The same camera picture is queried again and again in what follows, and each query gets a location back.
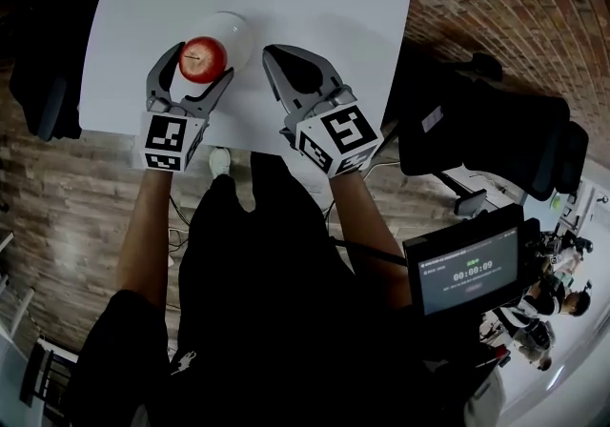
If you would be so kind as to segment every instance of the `brick wall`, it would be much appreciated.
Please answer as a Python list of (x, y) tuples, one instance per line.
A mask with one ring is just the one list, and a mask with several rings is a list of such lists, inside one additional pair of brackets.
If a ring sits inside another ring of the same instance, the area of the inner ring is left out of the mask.
[(431, 53), (493, 54), (509, 83), (563, 96), (610, 168), (610, 25), (604, 0), (411, 0), (405, 36)]

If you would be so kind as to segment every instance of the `shoe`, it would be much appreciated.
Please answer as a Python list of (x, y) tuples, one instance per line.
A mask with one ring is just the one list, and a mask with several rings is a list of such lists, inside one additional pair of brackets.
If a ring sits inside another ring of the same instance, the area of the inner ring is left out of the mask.
[(231, 167), (231, 153), (225, 148), (214, 148), (210, 153), (210, 171), (213, 179), (221, 174), (229, 174)]

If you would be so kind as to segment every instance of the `desk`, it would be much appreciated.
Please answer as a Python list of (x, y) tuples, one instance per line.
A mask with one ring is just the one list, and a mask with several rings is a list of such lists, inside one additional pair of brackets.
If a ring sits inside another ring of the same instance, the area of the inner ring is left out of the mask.
[[(250, 25), (254, 51), (214, 110), (204, 144), (293, 153), (278, 134), (286, 113), (261, 62), (262, 49), (272, 43), (327, 57), (379, 126), (408, 7), (409, 0), (99, 0), (83, 71), (80, 125), (138, 134), (146, 75), (158, 57), (179, 41), (205, 35), (197, 25), (210, 14), (232, 11)], [(182, 80), (177, 71), (174, 99), (184, 94)]]

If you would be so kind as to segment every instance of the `digital timer display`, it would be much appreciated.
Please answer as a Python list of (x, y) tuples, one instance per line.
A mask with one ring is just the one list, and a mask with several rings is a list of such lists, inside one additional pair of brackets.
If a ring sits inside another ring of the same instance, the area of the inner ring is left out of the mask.
[(426, 315), (487, 295), (517, 280), (517, 229), (419, 263)]

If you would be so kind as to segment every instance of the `wooden floor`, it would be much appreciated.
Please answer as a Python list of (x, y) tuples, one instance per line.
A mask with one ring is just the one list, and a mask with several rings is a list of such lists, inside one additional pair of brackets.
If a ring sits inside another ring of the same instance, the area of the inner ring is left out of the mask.
[[(21, 107), (8, 90), (10, 66), (0, 71), (0, 196), (10, 204), (0, 228), (15, 238), (0, 254), (12, 287), (36, 291), (30, 305), (42, 332), (80, 349), (94, 321), (115, 291), (114, 273), (142, 172), (132, 169), (133, 139), (83, 132), (79, 140), (44, 143), (26, 127)], [(190, 217), (209, 187), (206, 157), (197, 151), (187, 175), (174, 180), (173, 196)], [(396, 147), (385, 154), (396, 158)], [(248, 155), (234, 152), (233, 174), (247, 210), (254, 207)], [(425, 234), (456, 221), (454, 197), (432, 176), (409, 178), (399, 168), (380, 167), (367, 183), (398, 240)], [(336, 215), (331, 230), (340, 233)], [(171, 225), (185, 226), (171, 209)], [(179, 318), (178, 272), (182, 252), (170, 268), (167, 322), (175, 347)], [(17, 300), (3, 297), (0, 316), (8, 320)], [(18, 344), (27, 352), (37, 331), (24, 318)]]

